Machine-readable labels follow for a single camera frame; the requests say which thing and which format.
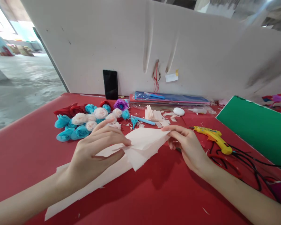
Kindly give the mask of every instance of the concrete floor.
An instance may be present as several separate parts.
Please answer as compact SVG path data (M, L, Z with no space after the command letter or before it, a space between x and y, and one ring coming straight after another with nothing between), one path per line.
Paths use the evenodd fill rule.
M66 92L47 54L0 56L0 129Z

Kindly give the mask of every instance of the hot glue gun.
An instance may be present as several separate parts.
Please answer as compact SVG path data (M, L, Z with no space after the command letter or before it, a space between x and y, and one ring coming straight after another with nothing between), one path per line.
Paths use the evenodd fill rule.
M221 138L222 133L220 131L198 126L190 128L194 129L194 131L198 133L205 134L206 136L208 136L208 140L217 143L217 145L221 148L223 154L230 155L232 153L232 148Z

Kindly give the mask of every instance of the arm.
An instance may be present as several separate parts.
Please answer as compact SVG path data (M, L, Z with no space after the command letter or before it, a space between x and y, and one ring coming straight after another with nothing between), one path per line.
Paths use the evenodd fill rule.
M281 224L281 204L215 165L192 130L180 126L166 126L162 130L171 130L169 146L171 149L181 148L187 166L218 190L249 221L262 225Z
M124 155L123 150L109 157L96 154L117 143L130 145L121 131L105 125L105 120L94 131L78 142L68 168L55 173L32 187L0 202L0 225L23 224L49 206L85 187Z

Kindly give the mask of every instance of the green paper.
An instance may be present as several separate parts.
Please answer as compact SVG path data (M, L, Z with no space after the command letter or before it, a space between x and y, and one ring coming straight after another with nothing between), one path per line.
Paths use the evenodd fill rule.
M281 113L233 96L216 118L272 163L281 165Z

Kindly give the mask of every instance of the black phone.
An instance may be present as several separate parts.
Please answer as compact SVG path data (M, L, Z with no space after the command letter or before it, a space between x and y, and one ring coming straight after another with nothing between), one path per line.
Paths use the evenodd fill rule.
M117 100L118 93L118 74L116 71L103 70L105 98L110 100Z

